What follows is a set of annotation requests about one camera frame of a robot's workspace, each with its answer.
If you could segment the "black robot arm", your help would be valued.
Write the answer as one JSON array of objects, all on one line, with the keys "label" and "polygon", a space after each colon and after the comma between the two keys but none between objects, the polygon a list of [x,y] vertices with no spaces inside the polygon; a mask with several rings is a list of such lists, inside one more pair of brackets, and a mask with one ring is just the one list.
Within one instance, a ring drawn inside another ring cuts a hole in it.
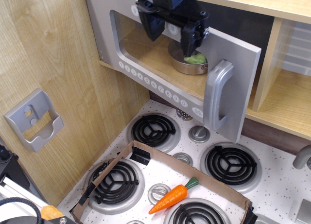
[{"label": "black robot arm", "polygon": [[197,0],[138,0],[141,23],[148,37],[155,41],[165,30],[165,23],[181,29],[181,49],[185,57],[201,46],[208,34],[209,13]]}]

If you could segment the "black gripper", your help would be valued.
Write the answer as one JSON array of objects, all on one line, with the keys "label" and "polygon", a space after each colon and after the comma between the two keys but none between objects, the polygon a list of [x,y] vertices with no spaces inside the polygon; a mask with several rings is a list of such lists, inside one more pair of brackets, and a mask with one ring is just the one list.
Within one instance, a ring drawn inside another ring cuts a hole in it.
[{"label": "black gripper", "polygon": [[161,36],[166,22],[182,28],[180,42],[185,57],[190,57],[209,34],[209,14],[196,1],[168,9],[147,0],[138,0],[137,7],[143,28],[152,41]]}]

